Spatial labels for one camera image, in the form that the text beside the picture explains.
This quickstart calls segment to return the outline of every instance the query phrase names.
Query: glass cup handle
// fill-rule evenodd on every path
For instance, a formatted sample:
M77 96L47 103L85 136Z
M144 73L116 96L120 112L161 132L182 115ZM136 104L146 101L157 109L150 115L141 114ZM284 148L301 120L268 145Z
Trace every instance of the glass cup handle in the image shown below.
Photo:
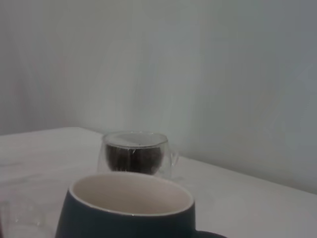
M179 152L175 149L174 146L170 148L170 154L172 158L172 167L174 167L177 164L177 161L179 159Z

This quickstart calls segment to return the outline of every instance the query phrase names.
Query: coffee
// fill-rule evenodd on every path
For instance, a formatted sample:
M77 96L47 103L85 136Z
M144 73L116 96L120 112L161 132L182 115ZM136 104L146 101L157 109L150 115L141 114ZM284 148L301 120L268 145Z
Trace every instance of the coffee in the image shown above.
M161 166L163 153L159 147L134 148L106 145L106 161L112 171L155 174Z

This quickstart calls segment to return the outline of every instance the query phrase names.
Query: cup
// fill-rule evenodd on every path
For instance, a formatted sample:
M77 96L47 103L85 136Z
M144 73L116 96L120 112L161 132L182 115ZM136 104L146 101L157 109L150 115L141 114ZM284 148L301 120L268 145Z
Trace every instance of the cup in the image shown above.
M178 152L159 133L123 131L103 137L97 172L125 171L171 178Z
M195 230L185 188L138 173L110 172L76 181L66 194L55 238L225 238Z

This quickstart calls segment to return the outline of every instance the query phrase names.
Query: white table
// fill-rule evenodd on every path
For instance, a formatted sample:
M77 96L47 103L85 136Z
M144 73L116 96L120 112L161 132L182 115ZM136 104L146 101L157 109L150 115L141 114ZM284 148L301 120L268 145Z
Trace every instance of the white table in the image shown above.
M0 191L36 201L55 229L69 184L96 171L101 136L76 127L0 136ZM317 237L317 195L183 157L174 174L196 197L199 230Z

